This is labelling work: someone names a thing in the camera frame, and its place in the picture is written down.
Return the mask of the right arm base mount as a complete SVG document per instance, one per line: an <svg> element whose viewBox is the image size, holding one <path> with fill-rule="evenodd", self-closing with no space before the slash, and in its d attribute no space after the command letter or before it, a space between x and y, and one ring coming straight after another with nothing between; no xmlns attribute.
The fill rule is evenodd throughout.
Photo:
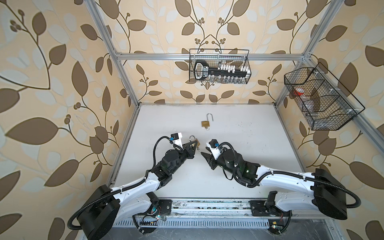
<svg viewBox="0 0 384 240"><path fill-rule="evenodd" d="M249 201L249 204L253 217L284 217L287 215L268 200L252 200Z"/></svg>

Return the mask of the large brass padlock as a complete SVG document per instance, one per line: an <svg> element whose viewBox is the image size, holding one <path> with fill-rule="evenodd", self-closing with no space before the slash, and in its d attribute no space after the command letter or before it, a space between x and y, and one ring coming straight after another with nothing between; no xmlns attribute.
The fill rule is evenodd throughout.
<svg viewBox="0 0 384 240"><path fill-rule="evenodd" d="M208 113L206 117L207 119L201 122L203 128L210 127L210 119L212 120L212 122L214 121L213 115L211 113Z"/></svg>

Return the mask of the black socket set holder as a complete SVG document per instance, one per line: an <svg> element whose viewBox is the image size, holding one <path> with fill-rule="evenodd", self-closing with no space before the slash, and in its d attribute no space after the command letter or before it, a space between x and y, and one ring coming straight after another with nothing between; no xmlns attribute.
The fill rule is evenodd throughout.
<svg viewBox="0 0 384 240"><path fill-rule="evenodd" d="M248 78L251 76L251 70L248 67L236 69L236 66L219 65L218 67L210 66L206 61L196 61L192 68L196 80L204 80L213 77L233 77L233 78Z"/></svg>

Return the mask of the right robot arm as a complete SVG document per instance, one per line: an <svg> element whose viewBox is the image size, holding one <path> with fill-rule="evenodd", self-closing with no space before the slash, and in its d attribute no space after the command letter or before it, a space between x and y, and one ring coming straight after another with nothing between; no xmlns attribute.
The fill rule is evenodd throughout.
<svg viewBox="0 0 384 240"><path fill-rule="evenodd" d="M231 175L231 180L243 187L276 187L265 203L266 211L290 212L296 210L318 211L323 215L346 220L347 210L361 205L361 199L346 189L330 173L316 169L313 173L293 173L247 162L236 151L224 148L202 153L210 168L221 168Z"/></svg>

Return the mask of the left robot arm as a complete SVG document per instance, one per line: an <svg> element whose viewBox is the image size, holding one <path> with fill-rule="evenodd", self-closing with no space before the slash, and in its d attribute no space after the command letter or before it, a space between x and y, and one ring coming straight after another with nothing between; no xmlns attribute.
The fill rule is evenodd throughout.
<svg viewBox="0 0 384 240"><path fill-rule="evenodd" d="M115 223L155 207L158 203L155 191L168 184L186 160L194 158L197 145L193 141L183 144L182 150L168 150L141 179L120 187L100 186L69 218L67 227L83 231L88 240L100 240Z"/></svg>

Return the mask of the red capped jar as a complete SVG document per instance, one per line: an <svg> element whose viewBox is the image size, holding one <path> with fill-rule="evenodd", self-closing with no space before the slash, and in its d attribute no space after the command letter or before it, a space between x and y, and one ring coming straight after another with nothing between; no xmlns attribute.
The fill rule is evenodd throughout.
<svg viewBox="0 0 384 240"><path fill-rule="evenodd" d="M293 89L293 96L294 97L300 97L305 94L305 89L303 88L294 88Z"/></svg>

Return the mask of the small brass padlock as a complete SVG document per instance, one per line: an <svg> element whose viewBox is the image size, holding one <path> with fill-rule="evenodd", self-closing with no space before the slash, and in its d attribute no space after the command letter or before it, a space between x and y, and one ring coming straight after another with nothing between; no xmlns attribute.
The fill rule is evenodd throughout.
<svg viewBox="0 0 384 240"><path fill-rule="evenodd" d="M198 140L194 135L191 135L191 136L189 137L189 141L190 141L190 142L197 142L197 143L196 143L196 150L197 150L197 151L200 150L200 142L199 142L199 140Z"/></svg>

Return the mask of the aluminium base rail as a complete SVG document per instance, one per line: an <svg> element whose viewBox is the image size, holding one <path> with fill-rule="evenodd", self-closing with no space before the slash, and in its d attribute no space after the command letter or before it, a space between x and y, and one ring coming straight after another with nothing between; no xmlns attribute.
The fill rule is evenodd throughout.
<svg viewBox="0 0 384 240"><path fill-rule="evenodd" d="M99 204L95 204L90 208L94 213L103 213L112 215L112 219L115 222L130 218L139 210L144 210L144 207L148 205L145 204L145 201L157 202L158 199L149 199L147 196L139 198L136 200L129 201L128 203L121 203L120 200L112 200L110 202L103 201ZM173 199L172 200L172 211L168 216L218 216L220 218L226 218L230 216L252 216L249 201L250 199L239 199L239 200L230 200L230 199ZM290 214L299 214L299 215L311 215L311 216L320 216L324 218L321 212L317 210L310 209L299 209L293 208L292 210L282 210L286 212L286 216ZM148 215L152 216L155 219L161 218L163 216L157 215Z"/></svg>

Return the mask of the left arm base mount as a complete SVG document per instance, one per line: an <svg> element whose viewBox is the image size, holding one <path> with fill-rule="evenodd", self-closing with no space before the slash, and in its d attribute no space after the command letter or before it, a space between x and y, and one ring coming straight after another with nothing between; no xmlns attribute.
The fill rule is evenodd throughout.
<svg viewBox="0 0 384 240"><path fill-rule="evenodd" d="M157 202L145 201L145 204L148 206L144 207L144 210L139 210L136 215L168 216L172 211L172 203L171 199L160 199Z"/></svg>

